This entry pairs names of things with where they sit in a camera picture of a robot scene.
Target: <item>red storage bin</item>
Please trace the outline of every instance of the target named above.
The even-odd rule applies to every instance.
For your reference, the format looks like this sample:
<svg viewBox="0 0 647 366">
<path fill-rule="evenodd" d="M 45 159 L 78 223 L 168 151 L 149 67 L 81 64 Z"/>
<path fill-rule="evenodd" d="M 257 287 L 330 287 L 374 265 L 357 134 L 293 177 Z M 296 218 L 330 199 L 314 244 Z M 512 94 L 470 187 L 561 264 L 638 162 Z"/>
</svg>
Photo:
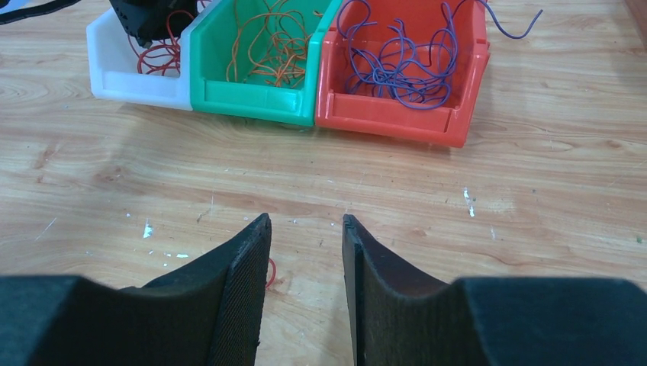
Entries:
<svg viewBox="0 0 647 366">
<path fill-rule="evenodd" d="M 461 1 L 445 0 L 452 13 Z M 416 44 L 429 43 L 434 32 L 447 25 L 441 12 L 443 1 L 367 2 L 371 7 L 369 21 L 376 21 L 377 25 L 361 28 L 354 36 L 352 45 L 360 45 L 375 54 L 394 37 L 395 33 L 387 26 L 397 25 L 395 18 L 404 22 L 407 36 Z M 339 11 L 342 10 L 343 16 L 339 22 L 342 30 L 358 24 L 367 14 L 366 6 L 360 2 L 348 4 Z M 381 97 L 372 96 L 369 87 L 362 87 L 354 94 L 346 93 L 345 83 L 354 72 L 349 63 L 348 40 L 337 29 L 335 19 L 323 39 L 315 124 L 339 130 L 463 147 L 481 79 L 490 58 L 484 6 L 477 2 L 464 2 L 455 12 L 454 24 L 458 56 L 451 80 L 451 93 L 441 107 L 421 111 L 402 105 L 388 93 Z M 388 47 L 394 49 L 387 48 L 387 52 L 395 51 L 395 47 L 399 48 L 399 45 L 391 43 Z M 369 70 L 368 63 L 359 63 L 358 67 L 360 72 Z"/>
</svg>

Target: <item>tangled wire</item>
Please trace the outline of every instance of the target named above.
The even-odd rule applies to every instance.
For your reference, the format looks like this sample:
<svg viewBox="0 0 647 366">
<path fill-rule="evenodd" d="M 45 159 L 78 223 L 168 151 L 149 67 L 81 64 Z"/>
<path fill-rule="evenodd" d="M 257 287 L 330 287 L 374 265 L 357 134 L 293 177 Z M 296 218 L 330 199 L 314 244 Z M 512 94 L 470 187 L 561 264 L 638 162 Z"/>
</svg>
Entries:
<svg viewBox="0 0 647 366">
<path fill-rule="evenodd" d="M 463 0 L 454 12 L 447 2 L 440 5 L 440 10 L 445 19 L 446 26 L 436 30 L 429 43 L 415 44 L 405 30 L 404 22 L 395 18 L 397 27 L 388 25 L 397 36 L 387 40 L 378 54 L 354 47 L 352 41 L 362 27 L 376 25 L 377 22 L 369 21 L 371 6 L 366 0 L 349 0 L 337 15 L 337 29 L 342 37 L 348 40 L 349 63 L 353 74 L 346 80 L 345 88 L 348 94 L 357 94 L 359 89 L 369 87 L 371 96 L 380 97 L 388 95 L 398 100 L 406 107 L 418 110 L 430 110 L 444 105 L 452 94 L 452 76 L 456 71 L 456 62 L 459 55 L 459 45 L 456 37 L 454 17 L 460 7 L 467 1 L 483 4 L 492 16 L 494 23 L 501 33 L 509 38 L 524 38 L 532 29 L 537 18 L 543 11 L 539 11 L 526 32 L 520 36 L 507 33 L 499 24 L 494 12 L 484 0 Z M 346 7 L 352 2 L 361 2 L 367 8 L 367 14 L 358 24 L 352 25 L 348 30 L 342 30 L 340 18 Z M 387 52 L 388 48 L 397 48 L 394 52 Z M 418 49 L 427 49 L 426 55 L 421 57 Z M 356 59 L 361 59 L 369 67 L 369 71 L 361 72 Z M 425 77 L 412 77 L 408 75 L 424 75 Z"/>
<path fill-rule="evenodd" d="M 211 0 L 199 0 L 198 10 L 201 11 L 206 8 Z M 156 41 L 150 48 L 140 52 L 133 45 L 132 37 L 128 36 L 128 43 L 130 48 L 137 55 L 137 72 L 140 74 L 153 74 L 166 76 L 169 70 L 174 70 L 180 73 L 180 37 L 173 36 L 171 32 L 171 17 L 177 14 L 182 14 L 190 17 L 193 21 L 193 15 L 186 10 L 177 10 L 166 17 L 166 30 L 169 32 L 169 38 L 161 41 Z"/>
<path fill-rule="evenodd" d="M 267 7 L 267 12 L 255 15 L 241 25 L 238 17 L 237 2 L 237 0 L 234 0 L 233 11 L 236 26 L 238 27 L 238 35 L 231 47 L 231 61 L 227 65 L 226 80 L 228 82 L 232 81 L 231 79 L 234 82 L 239 81 L 237 57 L 240 38 L 250 24 L 254 21 L 262 20 L 262 27 L 259 28 L 247 49 L 247 57 L 253 67 L 242 82 L 246 82 L 251 75 L 261 75 L 267 78 L 265 81 L 269 85 L 287 85 L 290 88 L 298 86 L 305 78 L 305 68 L 302 65 L 307 58 L 307 44 L 312 37 L 305 30 L 303 14 L 296 10 L 282 11 L 288 0 L 277 0 L 271 6 L 266 0 L 263 0 L 263 4 Z M 313 14 L 319 18 L 322 16 L 317 11 Z M 288 24 L 284 24 L 284 22 L 296 24 L 297 29 L 300 31 L 299 34 L 296 37 L 288 34 L 285 29 Z M 265 33 L 269 35 L 269 39 L 266 41 L 268 46 L 262 57 L 255 59 L 252 55 L 254 45 L 259 42 L 261 36 Z"/>
</svg>

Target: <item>green storage bin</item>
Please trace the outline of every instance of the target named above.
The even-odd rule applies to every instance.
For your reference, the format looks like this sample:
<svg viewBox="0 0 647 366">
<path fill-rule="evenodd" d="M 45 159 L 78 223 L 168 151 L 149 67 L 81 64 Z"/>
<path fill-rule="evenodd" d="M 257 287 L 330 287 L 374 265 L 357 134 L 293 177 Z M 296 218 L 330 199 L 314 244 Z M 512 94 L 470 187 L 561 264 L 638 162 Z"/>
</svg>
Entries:
<svg viewBox="0 0 647 366">
<path fill-rule="evenodd" d="M 275 0 L 268 0 L 270 5 Z M 304 65 L 304 80 L 296 87 L 268 85 L 260 75 L 252 75 L 246 82 L 228 82 L 227 65 L 232 60 L 234 41 L 238 27 L 234 16 L 237 7 L 240 23 L 267 12 L 263 0 L 223 0 L 191 32 L 190 73 L 191 104 L 195 111 L 227 114 L 238 117 L 272 120 L 300 126 L 314 125 L 314 105 L 317 98 L 321 44 L 324 35 L 334 20 L 342 0 L 288 0 L 282 11 L 296 10 L 303 14 L 308 42 Z M 315 11 L 323 14 L 321 18 Z M 245 28 L 240 39 L 237 56 L 239 79 L 253 67 L 247 52 L 252 39 L 262 27 L 263 21 L 255 20 Z M 290 37 L 302 37 L 292 22 L 285 25 Z M 265 52 L 269 35 L 255 43 L 252 53 Z"/>
</svg>

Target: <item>table surface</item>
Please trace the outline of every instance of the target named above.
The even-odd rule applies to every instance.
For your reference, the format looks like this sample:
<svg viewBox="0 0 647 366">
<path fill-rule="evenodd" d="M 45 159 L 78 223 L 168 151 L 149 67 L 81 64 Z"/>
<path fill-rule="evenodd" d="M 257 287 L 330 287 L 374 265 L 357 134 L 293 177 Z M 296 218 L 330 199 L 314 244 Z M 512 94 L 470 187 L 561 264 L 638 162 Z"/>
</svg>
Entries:
<svg viewBox="0 0 647 366">
<path fill-rule="evenodd" d="M 513 33 L 539 10 L 491 4 Z M 344 213 L 444 281 L 614 276 L 645 288 L 645 49 L 623 0 L 542 6 L 524 40 L 488 17 L 463 149 L 98 100 L 85 26 L 107 1 L 0 26 L 0 272 L 140 286 L 267 212 L 278 274 L 260 365 L 352 364 Z"/>
</svg>

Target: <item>scratch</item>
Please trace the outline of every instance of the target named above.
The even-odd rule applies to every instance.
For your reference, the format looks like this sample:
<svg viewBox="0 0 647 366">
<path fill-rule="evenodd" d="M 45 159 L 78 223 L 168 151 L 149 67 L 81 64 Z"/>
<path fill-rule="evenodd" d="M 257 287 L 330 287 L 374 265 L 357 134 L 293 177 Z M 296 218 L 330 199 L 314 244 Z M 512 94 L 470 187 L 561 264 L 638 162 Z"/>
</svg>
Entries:
<svg viewBox="0 0 647 366">
<path fill-rule="evenodd" d="M 548 140 L 550 141 L 550 149 L 555 150 L 555 147 L 552 145 L 552 137 L 550 136 L 550 133 L 548 133 L 547 129 L 544 129 L 544 132 L 546 132 L 546 136 L 548 136 Z"/>
<path fill-rule="evenodd" d="M 52 222 L 51 222 L 49 225 L 47 225 L 47 227 L 45 228 L 45 230 L 43 230 L 43 232 L 42 232 L 42 233 L 40 233 L 40 235 L 39 235 L 39 236 L 37 236 L 37 237 L 36 237 L 36 239 L 34 239 L 34 241 L 35 241 L 35 242 L 36 242 L 38 239 L 40 239 L 40 237 L 41 237 L 41 236 L 43 236 L 43 234 L 44 234 L 44 233 L 45 233 L 45 232 L 46 232 L 46 231 L 47 231 L 47 230 L 48 230 L 48 229 L 49 229 L 49 228 L 54 224 L 54 221 L 56 221 L 56 219 L 57 219 L 57 218 L 58 218 L 58 217 L 54 217 L 54 220 L 52 220 Z"/>
<path fill-rule="evenodd" d="M 205 212 L 203 212 L 203 213 L 200 213 L 200 215 L 198 215 L 198 219 L 197 219 L 195 222 L 196 222 L 196 223 L 200 223 L 200 220 L 202 220 L 202 217 L 203 217 L 204 215 L 209 214 L 210 212 L 211 212 L 211 208 L 210 208 L 210 209 L 208 209 L 208 210 L 206 210 L 206 211 L 205 211 Z"/>
<path fill-rule="evenodd" d="M 616 180 L 612 181 L 611 184 L 607 186 L 607 188 L 611 187 L 612 185 L 615 185 L 617 181 L 619 181 L 622 178 L 625 178 L 629 173 L 631 173 L 634 170 L 640 168 L 646 162 L 647 162 L 647 160 L 645 160 L 645 161 L 641 162 L 640 164 L 634 166 L 633 168 L 629 169 L 625 174 L 621 175 L 620 177 L 616 178 Z"/>
<path fill-rule="evenodd" d="M 472 204 L 472 200 L 469 198 L 467 187 L 463 188 L 463 197 L 465 197 L 465 202 L 469 208 L 469 216 L 474 217 L 474 205 Z"/>
</svg>

